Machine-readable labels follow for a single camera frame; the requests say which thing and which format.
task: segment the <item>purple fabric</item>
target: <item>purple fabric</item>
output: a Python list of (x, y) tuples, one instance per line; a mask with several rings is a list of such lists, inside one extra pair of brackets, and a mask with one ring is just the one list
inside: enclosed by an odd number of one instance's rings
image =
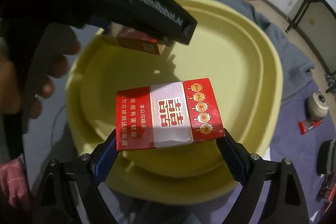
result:
[[(325, 140), (335, 138), (335, 127), (330, 114), (321, 125), (312, 129), (305, 135), (301, 135), (298, 123), (305, 120), (305, 98), (314, 92), (319, 92), (315, 82), (309, 83), (301, 91), (293, 96), (293, 99), (283, 105), (280, 110), (278, 123), (270, 145), (270, 158), (273, 161), (281, 161), (290, 158), (299, 175), (305, 194), (309, 218), (320, 210), (323, 203), (318, 203), (316, 195), (320, 189), (322, 178), (316, 174), (316, 159), (320, 145)], [(264, 183), (263, 191), (250, 223), (257, 223), (263, 210), (267, 197), (269, 182)], [(241, 187), (233, 192), (212, 201), (190, 206), (202, 224), (221, 224), (233, 206), (240, 193)], [(320, 220), (318, 213), (311, 223)]]

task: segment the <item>cardboard box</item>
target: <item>cardboard box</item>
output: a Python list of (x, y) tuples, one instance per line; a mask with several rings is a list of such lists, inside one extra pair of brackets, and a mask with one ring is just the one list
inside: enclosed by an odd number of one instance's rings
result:
[(116, 105), (117, 150), (225, 136), (208, 78), (118, 91)]
[(161, 55), (166, 47), (146, 33), (117, 23), (112, 23), (110, 29), (104, 31), (101, 36), (108, 45), (156, 55)]

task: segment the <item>human hand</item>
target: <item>human hand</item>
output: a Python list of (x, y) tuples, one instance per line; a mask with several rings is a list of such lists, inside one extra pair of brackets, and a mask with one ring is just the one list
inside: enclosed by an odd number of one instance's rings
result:
[[(80, 50), (80, 43), (75, 41), (73, 47), (65, 55), (74, 55)], [(61, 78), (68, 71), (67, 58), (64, 55), (59, 56), (53, 62), (51, 77)], [(50, 76), (45, 76), (45, 84), (38, 93), (39, 96), (47, 99), (54, 93), (54, 84)], [(6, 52), (0, 48), (0, 111), (4, 114), (14, 114), (21, 109), (21, 93), (16, 79), (16, 68), (12, 61), (9, 60)], [(36, 119), (42, 111), (40, 101), (36, 98), (31, 106), (30, 117)]]

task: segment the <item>yellow basin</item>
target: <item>yellow basin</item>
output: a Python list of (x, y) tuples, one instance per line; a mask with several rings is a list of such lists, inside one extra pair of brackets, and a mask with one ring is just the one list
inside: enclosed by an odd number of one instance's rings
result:
[[(213, 0), (175, 0), (198, 21), (189, 46), (162, 56), (111, 47), (96, 36), (71, 68), (68, 122), (78, 152), (90, 153), (115, 128), (117, 90), (208, 77), (224, 127), (261, 155), (273, 135), (282, 97), (282, 69), (269, 38), (250, 20)], [(204, 202), (235, 183), (214, 141), (125, 151), (107, 185), (163, 203)]]

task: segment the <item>pink plaid fabric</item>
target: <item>pink plaid fabric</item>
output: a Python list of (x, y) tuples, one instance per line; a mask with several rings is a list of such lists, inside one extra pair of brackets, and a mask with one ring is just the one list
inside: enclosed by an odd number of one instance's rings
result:
[(32, 196), (28, 190), (21, 159), (0, 165), (0, 190), (9, 204), (18, 211), (32, 209)]

